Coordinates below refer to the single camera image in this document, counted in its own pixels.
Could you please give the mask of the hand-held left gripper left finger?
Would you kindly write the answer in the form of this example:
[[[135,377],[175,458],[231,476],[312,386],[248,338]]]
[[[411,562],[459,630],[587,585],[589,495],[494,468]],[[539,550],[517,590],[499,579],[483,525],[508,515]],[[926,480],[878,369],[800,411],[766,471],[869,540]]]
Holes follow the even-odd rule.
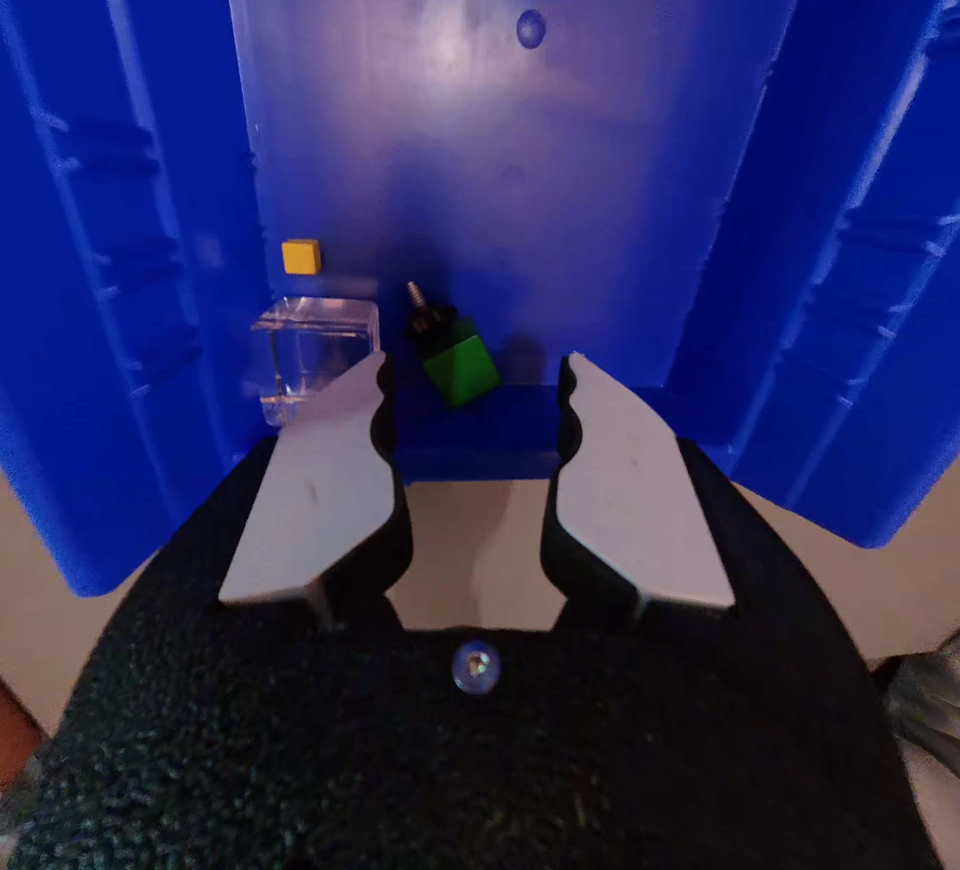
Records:
[[[377,350],[304,402],[279,432],[223,577],[224,606],[306,602],[344,624],[413,558],[393,454],[395,375]]]

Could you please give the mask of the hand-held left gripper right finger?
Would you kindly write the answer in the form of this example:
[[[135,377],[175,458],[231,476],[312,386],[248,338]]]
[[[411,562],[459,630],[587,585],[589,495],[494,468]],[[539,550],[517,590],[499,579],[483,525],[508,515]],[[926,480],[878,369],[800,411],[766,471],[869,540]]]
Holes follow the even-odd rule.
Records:
[[[580,352],[561,360],[558,407],[539,555],[565,618],[638,622],[651,604],[728,612],[735,594],[668,423]]]

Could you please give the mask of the green wooden cube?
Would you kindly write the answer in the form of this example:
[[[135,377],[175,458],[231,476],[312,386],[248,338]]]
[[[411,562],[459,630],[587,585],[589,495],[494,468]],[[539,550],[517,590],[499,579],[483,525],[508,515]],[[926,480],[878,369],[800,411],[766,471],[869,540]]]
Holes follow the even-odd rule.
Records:
[[[458,317],[424,336],[419,347],[421,366],[449,408],[463,408],[501,384],[472,317]]]

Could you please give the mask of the blue plastic bin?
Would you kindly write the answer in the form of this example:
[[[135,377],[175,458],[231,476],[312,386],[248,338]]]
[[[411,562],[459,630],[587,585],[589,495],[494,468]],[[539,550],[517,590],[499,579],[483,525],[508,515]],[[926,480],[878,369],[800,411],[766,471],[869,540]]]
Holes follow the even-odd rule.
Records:
[[[2,468],[76,596],[267,433],[285,296],[378,304],[408,482],[548,477],[578,351],[880,548],[958,453],[958,0],[2,0]]]

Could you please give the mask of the grey desk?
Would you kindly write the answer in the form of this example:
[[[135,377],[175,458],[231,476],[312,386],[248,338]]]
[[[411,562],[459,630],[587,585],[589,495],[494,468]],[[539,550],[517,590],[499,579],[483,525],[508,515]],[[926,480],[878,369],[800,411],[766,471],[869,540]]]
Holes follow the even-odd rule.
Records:
[[[879,675],[958,632],[958,463],[880,550],[743,494],[814,576]],[[390,592],[404,624],[553,623],[561,597],[539,562],[546,482],[419,483],[407,499],[414,562]],[[104,596],[75,596],[2,479],[2,784],[56,732],[90,650],[138,574]]]

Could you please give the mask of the clear acrylic cube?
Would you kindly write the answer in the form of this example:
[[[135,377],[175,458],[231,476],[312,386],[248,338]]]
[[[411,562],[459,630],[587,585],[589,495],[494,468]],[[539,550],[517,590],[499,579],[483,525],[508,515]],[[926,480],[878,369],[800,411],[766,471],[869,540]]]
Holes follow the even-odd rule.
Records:
[[[267,426],[278,430],[302,404],[380,350],[378,305],[284,297],[253,321],[249,341],[245,392],[258,396]]]

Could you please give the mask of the black thumb screw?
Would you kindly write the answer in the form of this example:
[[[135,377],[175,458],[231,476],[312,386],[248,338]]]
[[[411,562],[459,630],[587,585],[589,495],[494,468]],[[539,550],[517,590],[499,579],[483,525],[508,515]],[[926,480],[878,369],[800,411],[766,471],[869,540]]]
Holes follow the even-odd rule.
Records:
[[[453,304],[427,300],[413,280],[406,282],[406,292],[411,308],[403,336],[418,350],[427,350],[445,336],[459,318],[459,312]]]

